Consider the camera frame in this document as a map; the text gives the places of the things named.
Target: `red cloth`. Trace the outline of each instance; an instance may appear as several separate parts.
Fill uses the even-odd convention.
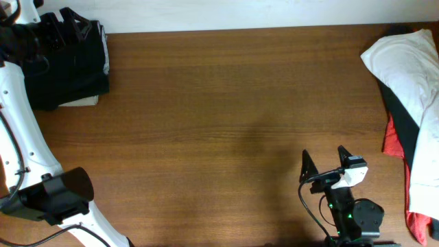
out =
[[[404,160],[405,168],[405,223],[409,228],[412,235],[423,246],[427,245],[426,231],[427,226],[431,224],[431,218],[420,213],[409,212],[409,188],[410,188],[410,170],[407,165],[407,161],[404,156],[404,149],[399,142],[398,135],[393,123],[393,118],[390,116],[389,123],[387,124],[387,130],[385,132],[383,153],[390,156],[402,158]]]

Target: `white cloth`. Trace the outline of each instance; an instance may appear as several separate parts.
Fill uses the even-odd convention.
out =
[[[60,106],[95,106],[97,104],[97,101],[99,99],[99,96],[91,96],[84,99],[78,99],[72,102],[67,102],[64,104],[61,104]]]
[[[361,59],[420,128],[409,210],[439,219],[439,58],[431,31],[381,38]]]

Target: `black cloth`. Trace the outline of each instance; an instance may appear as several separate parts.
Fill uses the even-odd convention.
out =
[[[104,35],[98,21],[92,21],[86,40],[49,54],[45,61],[25,63],[25,88],[32,109],[53,110],[77,99],[109,92],[104,73]]]
[[[392,36],[398,34],[412,33],[413,29],[404,25],[392,26],[383,36]],[[399,141],[404,149],[405,159],[410,171],[412,170],[414,151],[416,149],[416,141],[418,140],[419,126],[412,119],[398,97],[393,93],[392,89],[387,87],[381,80],[377,78],[381,94],[383,96],[385,107],[391,114],[398,134]],[[431,236],[439,240],[439,220],[432,218]]]

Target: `wood grain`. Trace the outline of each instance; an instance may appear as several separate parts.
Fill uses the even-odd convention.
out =
[[[353,192],[385,209],[381,240],[417,246],[403,162],[381,153],[387,116],[359,57],[387,27],[113,34],[110,93],[36,118],[64,169],[88,172],[98,207],[136,246],[321,241],[297,196],[300,155],[308,149],[323,172],[339,165],[340,144],[369,162]],[[318,213],[320,197],[304,195]],[[14,242],[58,230],[0,220]],[[80,244],[63,235],[46,246]]]

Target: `white wall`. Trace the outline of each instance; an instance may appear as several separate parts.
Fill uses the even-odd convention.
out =
[[[107,33],[439,20],[438,0],[45,0],[39,12],[66,6]]]

